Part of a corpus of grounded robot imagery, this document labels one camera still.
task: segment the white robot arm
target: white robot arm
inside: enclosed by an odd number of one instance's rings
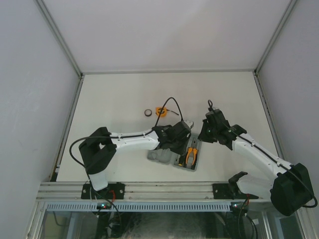
[[[88,177],[94,190],[99,191],[108,186],[106,167],[115,153],[139,149],[170,149],[177,154],[183,154],[190,137],[193,122],[183,120],[174,126],[154,126],[152,129],[137,133],[112,133],[106,127],[98,128],[89,137],[78,139],[70,146],[84,140],[79,150]]]
[[[268,178],[261,179],[252,177],[247,172],[240,172],[229,179],[232,195],[244,193],[270,199],[275,208],[285,216],[291,215],[300,207],[317,206],[306,167],[300,163],[293,165],[275,156],[259,145],[241,126],[230,126],[222,111],[213,107],[210,100],[208,104],[209,112],[203,120],[198,139],[209,143],[219,142],[245,156]],[[315,204],[305,206],[311,199],[315,200]]]

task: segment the orange-handled pliers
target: orange-handled pliers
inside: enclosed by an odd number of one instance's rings
[[[195,164],[196,162],[196,158],[197,158],[197,153],[198,153],[198,150],[197,150],[197,140],[194,139],[193,142],[191,143],[191,146],[187,149],[187,155],[186,155],[186,165],[188,163],[188,158],[189,156],[193,153],[194,154],[194,159],[193,159],[193,162],[192,162],[192,166]]]

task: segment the black cable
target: black cable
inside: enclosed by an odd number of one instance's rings
[[[175,115],[179,116],[179,113],[176,113],[175,111],[171,111],[171,110],[167,110],[167,111],[173,112]]]
[[[60,223],[58,223],[58,220],[57,220],[57,218],[56,218],[56,214],[55,214],[55,212],[53,211],[53,216],[54,216],[54,220],[55,220],[55,224],[57,225],[57,226],[59,226],[59,227],[68,227],[70,224],[60,224]]]
[[[232,238],[232,234],[229,232],[229,229],[228,229],[228,220],[227,220],[227,213],[228,212],[226,212],[226,214],[225,214],[225,216],[223,216],[223,214],[222,213],[217,213],[219,216],[221,216],[222,217],[222,219],[224,220],[224,223],[225,224],[223,224],[223,226],[224,226],[224,228],[225,228],[225,231],[226,231],[226,233],[230,236],[230,238]]]
[[[215,114],[215,110],[213,109],[213,103],[211,100],[208,100],[208,105],[209,108],[213,111],[213,114]],[[289,172],[291,175],[293,175],[301,184],[302,186],[310,193],[310,195],[312,196],[313,200],[315,201],[315,203],[313,205],[307,206],[304,205],[303,208],[315,208],[316,206],[318,206],[318,200],[315,197],[315,194],[303,183],[303,181],[300,180],[300,178],[294,174],[290,169],[286,168],[285,166],[283,166],[281,163],[278,163],[278,161],[276,161],[272,156],[270,156],[267,152],[265,152],[263,149],[261,149],[260,147],[258,147],[257,145],[253,144],[251,141],[249,141],[248,139],[236,134],[230,127],[228,127],[222,120],[220,120],[220,122],[222,122],[222,124],[228,128],[228,130],[230,130],[232,133],[234,133],[237,137],[241,138],[242,140],[248,142],[250,145],[254,146],[256,149],[258,149],[259,151],[261,151],[264,155],[266,155],[271,161],[273,161],[274,163],[276,163],[279,167],[285,169],[287,172]]]
[[[90,194],[92,193],[92,190],[94,190],[94,188],[92,187],[92,184],[90,183],[90,185],[91,185],[91,188],[90,188]],[[99,212],[102,210],[103,208],[102,207],[100,207],[100,209],[98,210],[98,212],[96,213],[96,216],[99,216],[99,218],[100,217],[104,217],[104,216],[106,216],[106,215],[99,215]]]
[[[153,130],[150,130],[149,132],[145,133],[145,134],[135,134],[135,135],[127,135],[127,136],[122,136],[122,137],[115,137],[115,138],[136,138],[136,137],[141,137],[141,136],[145,136],[145,135],[149,135],[150,133],[152,133]]]
[[[246,198],[246,200],[244,201],[243,205],[241,205],[241,208],[240,208],[240,211],[239,211],[239,215],[238,215],[238,234],[239,234],[239,238],[241,239],[242,236],[241,236],[241,233],[240,233],[240,225],[239,225],[239,222],[240,222],[240,215],[241,215],[241,212],[243,211],[244,207],[246,206],[246,203],[248,201],[248,197]]]
[[[160,110],[160,113],[159,113],[159,116],[158,116],[158,119],[156,120],[156,123],[155,123],[154,127],[158,125],[158,122],[159,122],[159,119],[160,119],[161,114],[163,113],[164,107],[165,107],[165,105],[167,104],[167,102],[168,102],[170,99],[174,100],[175,103],[176,103],[176,105],[177,105],[177,108],[178,108],[178,111],[179,111],[179,114],[180,114],[180,121],[183,121],[183,120],[184,120],[184,119],[183,119],[183,115],[182,115],[182,113],[181,113],[181,111],[180,111],[180,108],[179,108],[179,105],[178,105],[177,101],[175,100],[174,97],[169,97],[169,98],[165,101],[164,105],[162,106],[162,108],[161,108],[161,110]]]
[[[248,220],[250,221],[250,223],[251,223],[252,226],[254,227],[254,229],[255,229],[255,234],[256,234],[256,239],[258,239],[258,231],[257,231],[256,224],[255,224],[254,221],[250,218],[250,216],[246,215],[246,217],[248,218]]]
[[[117,212],[117,214],[118,214],[118,217],[119,217],[120,227],[121,227],[121,229],[123,230],[123,224],[122,224],[122,219],[121,219],[121,215],[120,215],[119,209],[118,209],[118,208],[115,206],[115,204],[112,203],[110,200],[108,200],[108,199],[102,197],[94,188],[93,188],[93,191],[94,191],[94,193],[95,193],[96,195],[100,196],[102,199],[104,199],[105,201],[107,201],[109,204],[111,204],[111,205],[115,208],[115,210],[116,210],[116,212]]]

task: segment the black bracket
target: black bracket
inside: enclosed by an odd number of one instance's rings
[[[229,183],[214,183],[213,184],[214,199],[246,199],[247,194],[237,193],[233,194],[229,188]],[[250,199],[258,199],[255,195],[250,195]]]
[[[81,199],[124,199],[125,195],[125,184],[123,183],[109,183],[107,188],[104,188],[97,192],[101,196],[95,193],[93,188],[91,188],[90,183],[86,183],[82,187]]]

